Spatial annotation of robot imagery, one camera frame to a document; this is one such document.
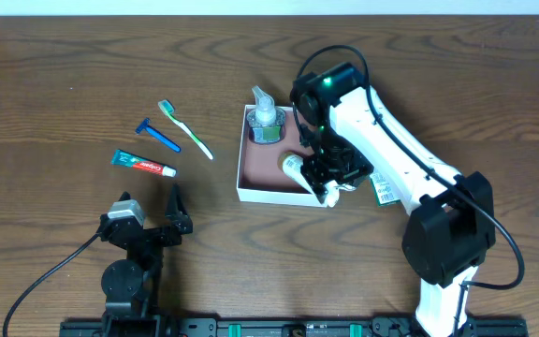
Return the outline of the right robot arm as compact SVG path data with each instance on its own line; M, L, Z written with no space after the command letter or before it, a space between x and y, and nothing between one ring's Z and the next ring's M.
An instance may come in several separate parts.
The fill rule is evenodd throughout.
M301 165L303 186L333 203L380 173L409 216L401 248L421 279L419 327L429 336L460 331L466 287L496 242L488 180L462 175L419 143L350 63L298 76L290 99L305 121L301 142L313 149Z

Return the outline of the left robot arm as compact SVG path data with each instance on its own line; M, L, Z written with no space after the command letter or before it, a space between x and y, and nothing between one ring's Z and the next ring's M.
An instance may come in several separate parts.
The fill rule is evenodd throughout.
M193 232L178 185L171 188L165 217L166 225L146 228L144 211L127 192L100 216L100 239L126 251L126 258L111 263L101 277L106 295L103 336L160 336L166 332L168 319L158 307L164 249L180 245L182 236Z

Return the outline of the white lotion tube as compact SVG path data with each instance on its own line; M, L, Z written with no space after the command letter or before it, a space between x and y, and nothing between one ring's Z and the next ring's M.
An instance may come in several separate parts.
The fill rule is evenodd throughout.
M291 180L303 187L307 192L315 197L315 202L320 207L334 207L340 198L340 191L352 192L356 188L348 183L338 184L335 180L328 181L328 199L326 202L319 202L315 196L311 184L302 174L303 158L292 152L285 152L278 158L278 168Z

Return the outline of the clear pump soap bottle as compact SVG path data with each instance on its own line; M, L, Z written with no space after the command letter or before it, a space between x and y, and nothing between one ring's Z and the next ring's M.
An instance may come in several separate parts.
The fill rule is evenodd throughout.
M246 121L257 144L272 144L282 139L285 112L275 105L274 99L259 86L252 88L255 107L247 113Z

